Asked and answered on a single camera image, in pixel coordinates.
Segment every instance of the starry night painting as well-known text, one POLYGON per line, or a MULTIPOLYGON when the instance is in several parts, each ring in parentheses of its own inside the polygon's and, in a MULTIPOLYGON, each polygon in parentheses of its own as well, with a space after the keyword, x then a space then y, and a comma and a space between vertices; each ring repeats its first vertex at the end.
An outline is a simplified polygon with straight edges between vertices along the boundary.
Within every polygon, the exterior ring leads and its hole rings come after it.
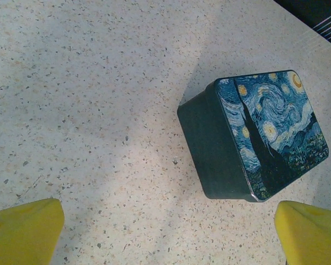
POLYGON ((326 141, 296 72, 221 79, 217 89, 259 200, 327 158, 326 141))

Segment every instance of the speckled floor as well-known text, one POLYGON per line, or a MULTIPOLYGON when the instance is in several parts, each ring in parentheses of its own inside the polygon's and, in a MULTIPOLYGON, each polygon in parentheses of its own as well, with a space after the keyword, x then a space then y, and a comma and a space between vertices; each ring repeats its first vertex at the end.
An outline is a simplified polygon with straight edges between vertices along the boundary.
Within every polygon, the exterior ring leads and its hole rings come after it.
POLYGON ((0 0, 0 209, 48 197, 52 264, 284 264, 278 202, 331 209, 331 44, 270 0, 0 0), (179 102, 289 68, 330 157, 266 203, 207 199, 179 102))

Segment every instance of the crescent moon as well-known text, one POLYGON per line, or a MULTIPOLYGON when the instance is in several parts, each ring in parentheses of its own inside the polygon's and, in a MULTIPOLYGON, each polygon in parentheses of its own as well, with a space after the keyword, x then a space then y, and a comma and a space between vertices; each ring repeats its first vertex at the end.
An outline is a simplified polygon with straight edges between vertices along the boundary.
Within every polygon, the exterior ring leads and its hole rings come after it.
POLYGON ((293 80, 293 83, 297 86, 297 88, 301 88, 302 87, 302 82, 300 82, 300 80, 299 80, 299 82, 297 82, 296 81, 296 74, 293 74, 293 77, 292 77, 292 80, 293 80))

